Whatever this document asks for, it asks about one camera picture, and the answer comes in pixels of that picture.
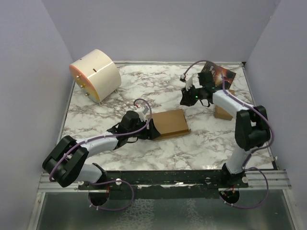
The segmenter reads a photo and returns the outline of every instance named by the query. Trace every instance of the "cream cylindrical container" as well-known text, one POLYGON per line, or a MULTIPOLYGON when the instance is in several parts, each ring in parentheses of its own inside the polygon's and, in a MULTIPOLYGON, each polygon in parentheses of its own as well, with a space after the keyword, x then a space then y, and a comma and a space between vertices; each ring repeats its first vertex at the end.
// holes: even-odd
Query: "cream cylindrical container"
POLYGON ((121 77, 114 62, 95 49, 69 65, 71 74, 92 101, 99 103, 121 85, 121 77))

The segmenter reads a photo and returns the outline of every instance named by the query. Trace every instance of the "marble tabletop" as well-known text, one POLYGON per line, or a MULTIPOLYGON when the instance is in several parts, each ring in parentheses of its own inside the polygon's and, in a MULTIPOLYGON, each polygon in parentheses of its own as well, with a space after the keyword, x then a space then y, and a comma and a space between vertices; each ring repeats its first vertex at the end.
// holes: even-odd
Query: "marble tabletop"
MULTIPOLYGON (((252 104, 251 94, 240 63, 220 66, 236 73, 231 85, 236 96, 252 104)), ((235 119, 214 117, 214 107, 196 103, 192 107, 179 105, 180 75, 186 65, 121 65, 122 84, 101 105, 87 98, 75 85, 63 134, 73 138, 89 138, 103 134, 118 123, 136 98, 146 99, 153 113, 183 109, 191 133, 166 140, 138 140, 120 149, 90 157, 85 163, 97 163, 105 170, 198 170, 221 169, 235 148, 235 119)), ((203 65, 192 68, 187 77, 197 77, 203 65)), ((267 149, 253 154, 247 167, 271 169, 272 159, 267 149)))

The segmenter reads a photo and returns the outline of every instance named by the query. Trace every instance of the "white marble surface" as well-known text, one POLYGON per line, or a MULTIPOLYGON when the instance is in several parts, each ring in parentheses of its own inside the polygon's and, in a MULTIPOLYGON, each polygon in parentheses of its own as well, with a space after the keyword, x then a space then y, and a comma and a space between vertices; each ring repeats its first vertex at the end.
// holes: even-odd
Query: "white marble surface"
MULTIPOLYGON (((251 95, 240 64, 221 65, 236 73, 231 89, 241 100, 251 103, 251 95)), ((192 68, 188 77, 200 72, 203 65, 192 68)), ((149 101, 153 112, 182 108, 191 134, 160 141, 139 140, 120 149, 107 151, 87 159, 106 170, 197 170, 221 169, 235 147, 235 120, 214 118, 214 105, 192 107, 179 105, 184 83, 179 76, 186 65, 123 65, 119 67, 122 85, 98 105, 84 96, 76 85, 69 106, 64 135, 89 138, 103 134, 118 123, 130 109, 133 100, 149 101)), ((266 149, 254 153, 248 167, 272 168, 266 149)))

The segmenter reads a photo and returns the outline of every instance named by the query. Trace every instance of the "cardboard box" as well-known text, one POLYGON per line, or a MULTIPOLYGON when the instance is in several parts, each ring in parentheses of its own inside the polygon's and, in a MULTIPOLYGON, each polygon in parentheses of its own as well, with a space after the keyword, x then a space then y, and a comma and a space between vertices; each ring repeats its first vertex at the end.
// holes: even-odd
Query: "cardboard box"
POLYGON ((189 134, 191 131, 182 109, 156 113, 153 114, 152 119, 154 126, 161 134, 154 140, 180 137, 189 134))
MULTIPOLYGON (((229 90, 231 92, 231 94, 235 95, 235 91, 233 90, 229 90)), ((215 112, 214 112, 214 117, 215 118, 220 118, 220 119, 224 119, 224 120, 232 120, 232 116, 226 112, 224 109, 222 109, 219 106, 215 106, 215 112)))

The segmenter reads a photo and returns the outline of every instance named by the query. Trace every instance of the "brown box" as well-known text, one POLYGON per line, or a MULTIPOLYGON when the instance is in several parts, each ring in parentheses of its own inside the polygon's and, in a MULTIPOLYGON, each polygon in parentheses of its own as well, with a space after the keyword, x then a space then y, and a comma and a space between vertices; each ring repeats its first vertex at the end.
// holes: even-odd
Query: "brown box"
POLYGON ((154 140, 180 137, 191 131, 182 109, 156 113, 153 114, 152 119, 154 126, 161 134, 154 140))
MULTIPOLYGON (((233 95, 235 94, 234 90, 229 90, 229 91, 231 92, 231 94, 233 95)), ((232 116, 228 112, 226 112, 224 109, 222 109, 221 107, 217 105, 215 106, 214 117, 224 119, 224 120, 229 120, 229 121, 232 120, 232 116)))

